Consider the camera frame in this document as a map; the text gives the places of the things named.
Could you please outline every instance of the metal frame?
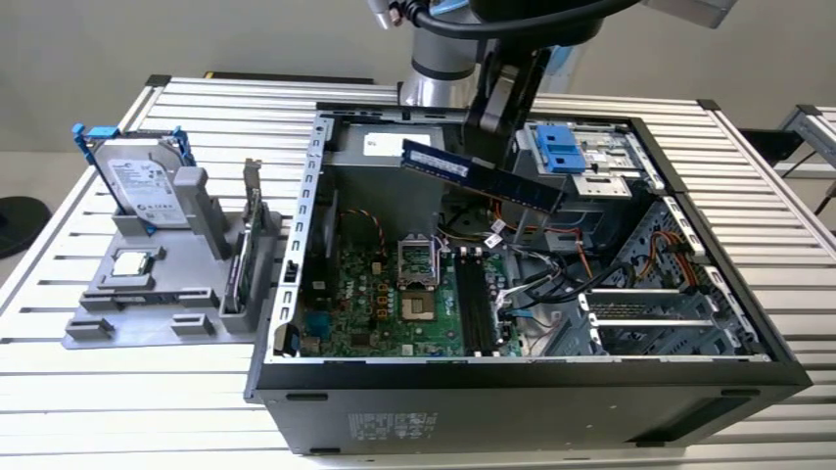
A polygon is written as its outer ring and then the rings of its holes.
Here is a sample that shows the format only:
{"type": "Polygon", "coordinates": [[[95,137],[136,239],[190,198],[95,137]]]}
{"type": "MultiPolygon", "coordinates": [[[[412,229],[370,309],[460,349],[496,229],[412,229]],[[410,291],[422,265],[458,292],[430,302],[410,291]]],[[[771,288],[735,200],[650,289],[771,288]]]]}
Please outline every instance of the metal frame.
{"type": "MultiPolygon", "coordinates": [[[[299,187],[295,181],[302,178],[314,104],[339,100],[395,104],[396,90],[356,84],[175,78],[155,102],[136,105],[135,116],[123,124],[135,128],[183,125],[195,157],[216,178],[210,192],[223,198],[228,208],[243,207],[231,197],[243,192],[235,176],[243,160],[260,158],[266,162],[266,198],[274,201],[271,207],[282,210],[291,207],[299,187]],[[146,115],[142,122],[139,114],[146,115]]],[[[836,281],[823,274],[834,272],[836,259],[822,248],[820,236],[814,236],[808,211],[796,214],[786,209],[786,186],[768,183],[758,174],[748,176],[752,154],[739,150],[727,136],[727,125],[719,125],[694,101],[544,95],[535,106],[538,111],[554,113],[644,119],[676,170],[688,173],[683,181],[691,199],[707,214],[740,276],[810,371],[814,387],[687,449],[588,451],[572,450],[567,443],[566,450],[524,454],[347,456],[307,463],[352,468],[832,467],[836,281]],[[728,165],[731,172],[702,171],[706,165],[728,165]],[[774,240],[759,244],[767,234],[774,240]],[[776,251],[798,247],[792,242],[799,240],[810,241],[802,252],[776,256],[776,251]]],[[[72,467],[112,468],[130,458],[143,467],[298,465],[299,457],[291,455],[282,435],[272,432],[268,412],[240,399],[252,347],[147,348],[71,355],[58,345],[79,295],[74,283],[87,283],[98,265],[94,258],[63,257],[95,257],[112,233],[104,221],[108,215],[102,215],[112,211],[114,204],[96,194],[103,190],[88,170],[0,289],[0,388],[6,394],[0,400],[7,411],[0,424],[11,434],[18,433],[0,437],[0,447],[6,455],[22,455],[10,463],[43,467],[59,459],[72,467]],[[91,397],[94,389],[98,394],[91,397]],[[47,430],[64,436],[55,439],[47,430]]]]}
{"type": "MultiPolygon", "coordinates": [[[[782,122],[780,129],[795,131],[830,164],[802,164],[794,170],[794,177],[836,178],[836,108],[798,105],[782,122]]],[[[776,170],[782,173],[794,165],[779,164],[776,170]]]]}

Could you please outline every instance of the ram slot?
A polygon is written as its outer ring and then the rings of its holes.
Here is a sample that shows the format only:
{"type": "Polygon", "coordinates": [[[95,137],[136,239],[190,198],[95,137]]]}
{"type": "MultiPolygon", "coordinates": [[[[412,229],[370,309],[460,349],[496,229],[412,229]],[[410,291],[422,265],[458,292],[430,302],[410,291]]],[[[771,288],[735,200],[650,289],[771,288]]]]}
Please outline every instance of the ram slot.
{"type": "Polygon", "coordinates": [[[466,352],[492,355],[496,346],[482,257],[467,254],[456,259],[456,286],[466,352]]]}

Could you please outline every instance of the green motherboard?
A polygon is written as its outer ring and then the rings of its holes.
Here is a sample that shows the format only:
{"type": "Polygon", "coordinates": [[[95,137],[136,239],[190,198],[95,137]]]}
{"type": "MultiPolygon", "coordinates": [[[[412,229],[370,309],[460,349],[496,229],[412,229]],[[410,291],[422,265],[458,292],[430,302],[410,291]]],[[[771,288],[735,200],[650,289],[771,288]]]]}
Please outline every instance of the green motherboard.
{"type": "MultiPolygon", "coordinates": [[[[406,256],[404,269],[427,273],[431,254],[406,256]]],[[[504,283],[502,257],[484,260],[491,289],[504,283]]],[[[434,290],[400,290],[398,251],[346,248],[340,251],[339,290],[330,311],[307,312],[303,354],[323,357],[398,357],[464,355],[462,318],[458,307],[455,260],[439,256],[439,283],[434,290]],[[415,314],[414,305],[422,305],[415,314]]],[[[500,349],[519,355],[516,336],[500,349]]]]}

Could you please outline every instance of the floor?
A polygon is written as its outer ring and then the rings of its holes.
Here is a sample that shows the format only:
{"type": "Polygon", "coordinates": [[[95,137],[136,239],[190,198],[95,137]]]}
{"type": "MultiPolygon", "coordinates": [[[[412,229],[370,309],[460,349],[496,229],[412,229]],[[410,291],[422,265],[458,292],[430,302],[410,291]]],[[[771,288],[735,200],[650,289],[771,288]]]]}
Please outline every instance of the floor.
{"type": "MultiPolygon", "coordinates": [[[[0,152],[0,197],[39,198],[55,211],[88,164],[80,154],[0,152]]],[[[0,284],[24,256],[0,259],[0,284]]]]}

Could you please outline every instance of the cable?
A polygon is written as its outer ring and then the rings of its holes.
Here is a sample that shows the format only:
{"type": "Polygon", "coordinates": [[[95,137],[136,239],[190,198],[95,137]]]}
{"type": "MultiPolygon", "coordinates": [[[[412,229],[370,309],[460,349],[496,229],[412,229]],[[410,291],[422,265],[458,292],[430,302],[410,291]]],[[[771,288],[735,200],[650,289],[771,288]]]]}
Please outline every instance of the cable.
{"type": "MultiPolygon", "coordinates": [[[[563,277],[563,279],[560,280],[559,284],[555,284],[555,286],[551,288],[551,290],[544,294],[544,296],[552,296],[555,292],[558,292],[558,290],[560,289],[560,287],[563,287],[563,284],[566,284],[566,277],[563,277]]],[[[527,308],[531,308],[532,306],[539,305],[540,302],[539,301],[531,301],[524,305],[520,305],[515,308],[515,310],[526,310],[527,308]]]]}
{"type": "MultiPolygon", "coordinates": [[[[666,239],[666,242],[668,243],[670,246],[674,245],[675,243],[684,243],[679,235],[674,232],[656,231],[651,234],[651,252],[650,252],[648,260],[644,264],[644,268],[642,269],[642,271],[639,272],[639,275],[636,276],[636,280],[644,279],[647,274],[651,272],[651,268],[656,265],[655,264],[656,252],[658,252],[656,239],[660,237],[666,239]]],[[[695,286],[698,284],[696,273],[694,272],[694,269],[691,268],[691,264],[688,263],[688,260],[684,258],[684,255],[680,253],[676,253],[675,261],[676,261],[676,264],[679,264],[679,269],[682,270],[682,275],[686,278],[688,285],[695,286]]]]}
{"type": "Polygon", "coordinates": [[[827,205],[830,204],[831,199],[834,199],[831,196],[824,197],[824,199],[819,203],[819,207],[815,208],[815,211],[812,212],[815,215],[820,215],[824,212],[824,208],[827,208],[827,205]]]}
{"type": "MultiPolygon", "coordinates": [[[[503,221],[503,223],[506,224],[506,226],[516,231],[518,230],[518,226],[512,223],[506,222],[506,220],[503,220],[502,218],[502,203],[498,200],[494,200],[494,217],[496,217],[499,220],[503,221]]],[[[538,230],[539,227],[530,225],[528,227],[526,227],[526,230],[538,230]]],[[[590,262],[587,260],[587,254],[584,253],[584,232],[582,231],[580,228],[551,228],[547,227],[544,228],[544,231],[547,232],[555,232],[555,233],[574,233],[575,234],[575,246],[578,247],[578,256],[580,257],[580,262],[584,265],[584,269],[587,270],[587,275],[590,276],[590,279],[592,279],[594,275],[592,275],[592,267],[590,267],[590,262]]]]}
{"type": "Polygon", "coordinates": [[[619,270],[623,270],[624,273],[627,274],[626,285],[632,286],[636,280],[636,274],[632,268],[632,264],[630,264],[628,262],[618,262],[612,264],[596,277],[594,277],[592,279],[586,281],[580,286],[578,286],[578,288],[572,292],[559,294],[556,296],[543,296],[543,297],[530,294],[528,297],[532,298],[535,303],[532,305],[527,305],[527,308],[531,306],[535,306],[536,304],[564,304],[567,302],[574,301],[575,299],[578,299],[578,296],[583,292],[591,289],[595,289],[602,284],[604,284],[604,281],[607,281],[611,275],[619,270]]]}
{"type": "Polygon", "coordinates": [[[551,328],[554,328],[555,325],[547,325],[544,324],[542,321],[538,320],[538,318],[535,318],[534,316],[518,316],[518,318],[523,318],[526,320],[532,320],[535,323],[538,323],[540,326],[543,326],[547,330],[550,330],[551,328]]]}
{"type": "Polygon", "coordinates": [[[810,152],[810,153],[807,154],[807,156],[806,156],[804,158],[802,158],[802,159],[796,162],[796,164],[794,164],[794,166],[792,166],[792,167],[791,167],[787,171],[784,171],[784,174],[782,175],[782,179],[787,178],[787,175],[788,175],[790,173],[792,173],[794,171],[796,171],[796,168],[798,168],[799,166],[802,166],[802,164],[803,164],[806,161],[808,161],[808,160],[810,160],[810,157],[812,157],[814,155],[815,155],[815,150],[814,150],[812,152],[810,152]]]}
{"type": "Polygon", "coordinates": [[[340,212],[340,219],[343,219],[343,217],[346,216],[347,213],[352,213],[352,214],[356,214],[356,215],[364,215],[375,223],[375,227],[378,228],[378,240],[380,242],[380,256],[386,257],[387,256],[387,239],[386,239],[386,237],[383,235],[383,226],[380,225],[380,220],[378,220],[378,217],[375,217],[371,213],[368,213],[368,211],[364,211],[363,209],[347,209],[347,210],[344,210],[343,212],[340,212]]]}
{"type": "Polygon", "coordinates": [[[560,326],[562,316],[563,314],[559,312],[558,318],[556,320],[552,321],[552,326],[551,328],[548,328],[548,331],[546,331],[538,338],[535,338],[535,342],[532,343],[531,346],[528,346],[528,355],[532,355],[532,351],[535,350],[535,346],[540,343],[540,340],[546,338],[547,336],[550,336],[554,333],[554,331],[558,329],[558,327],[560,326]]]}
{"type": "Polygon", "coordinates": [[[564,10],[524,20],[494,23],[450,23],[435,18],[427,9],[426,0],[408,0],[404,8],[407,18],[416,27],[423,27],[439,36],[454,39],[500,39],[556,30],[568,25],[599,20],[632,7],[639,0],[599,0],[583,7],[564,10]]]}
{"type": "Polygon", "coordinates": [[[468,0],[448,0],[447,3],[442,2],[438,5],[430,8],[430,14],[438,17],[439,15],[444,15],[446,13],[454,12],[460,8],[468,6],[468,0]]]}
{"type": "Polygon", "coordinates": [[[480,241],[483,240],[483,239],[480,239],[480,238],[475,238],[475,237],[467,237],[467,236],[464,236],[464,237],[463,237],[462,235],[454,235],[452,233],[448,233],[448,232],[447,232],[447,231],[442,228],[442,226],[440,226],[440,225],[436,227],[436,229],[438,229],[438,231],[439,231],[439,232],[442,232],[442,234],[443,234],[447,238],[451,238],[451,239],[454,239],[454,240],[464,240],[466,242],[480,242],[480,241]]]}

